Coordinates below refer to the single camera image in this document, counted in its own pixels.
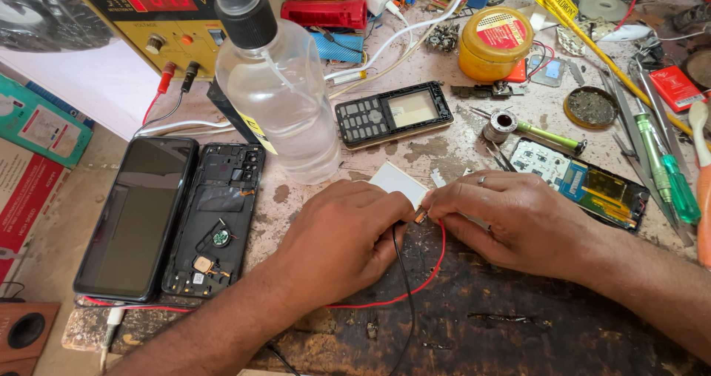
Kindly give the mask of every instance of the loudspeaker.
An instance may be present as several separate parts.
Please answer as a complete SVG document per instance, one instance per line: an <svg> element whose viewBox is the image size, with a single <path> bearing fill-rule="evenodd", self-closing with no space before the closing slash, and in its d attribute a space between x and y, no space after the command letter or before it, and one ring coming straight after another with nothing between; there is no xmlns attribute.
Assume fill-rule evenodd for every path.
<svg viewBox="0 0 711 376"><path fill-rule="evenodd" d="M32 376L37 358L0 363L0 376Z"/></svg>
<svg viewBox="0 0 711 376"><path fill-rule="evenodd" d="M0 362L36 360L57 310L58 303L0 303Z"/></svg>

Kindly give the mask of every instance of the yellow container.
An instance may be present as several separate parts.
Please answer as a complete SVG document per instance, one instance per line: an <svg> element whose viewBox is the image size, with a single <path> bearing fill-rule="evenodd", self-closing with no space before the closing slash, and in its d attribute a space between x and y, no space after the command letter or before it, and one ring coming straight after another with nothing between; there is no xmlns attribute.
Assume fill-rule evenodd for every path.
<svg viewBox="0 0 711 376"><path fill-rule="evenodd" d="M461 33L459 67L480 81L500 80L513 72L533 44L533 29L522 13L496 6L474 14Z"/></svg>

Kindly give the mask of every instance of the red probe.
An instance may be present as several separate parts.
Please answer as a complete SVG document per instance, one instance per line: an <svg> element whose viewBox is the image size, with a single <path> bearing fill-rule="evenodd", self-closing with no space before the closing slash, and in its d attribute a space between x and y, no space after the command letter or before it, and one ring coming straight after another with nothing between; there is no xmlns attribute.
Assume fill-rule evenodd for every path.
<svg viewBox="0 0 711 376"><path fill-rule="evenodd" d="M165 94L168 91L168 85L171 83L171 79L173 79L173 75L176 74L176 65L172 61L168 61L165 66L163 66L163 76L161 76L161 83L158 84L158 91L156 92L156 96L153 98L153 101L148 105L148 109L146 110L146 114L143 116L143 122L141 122L141 125L146 124L146 120L148 119L148 113L151 112L151 108L153 108L153 104L155 104L156 100L158 99L158 96L161 94Z"/></svg>

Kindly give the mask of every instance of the white wall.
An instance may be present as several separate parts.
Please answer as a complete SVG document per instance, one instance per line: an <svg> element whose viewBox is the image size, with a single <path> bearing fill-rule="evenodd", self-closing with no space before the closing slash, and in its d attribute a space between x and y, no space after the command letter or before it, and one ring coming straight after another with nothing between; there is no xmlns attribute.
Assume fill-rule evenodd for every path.
<svg viewBox="0 0 711 376"><path fill-rule="evenodd" d="M126 140L140 126L161 79L119 39L76 53L0 50L0 61Z"/></svg>

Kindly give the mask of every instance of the phone screen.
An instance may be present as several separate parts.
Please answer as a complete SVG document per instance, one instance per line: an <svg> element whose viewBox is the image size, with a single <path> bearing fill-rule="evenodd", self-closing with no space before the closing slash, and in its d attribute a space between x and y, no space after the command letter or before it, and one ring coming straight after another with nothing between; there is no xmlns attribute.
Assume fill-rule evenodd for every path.
<svg viewBox="0 0 711 376"><path fill-rule="evenodd" d="M170 138L129 144L77 273L76 291L147 293L193 144Z"/></svg>

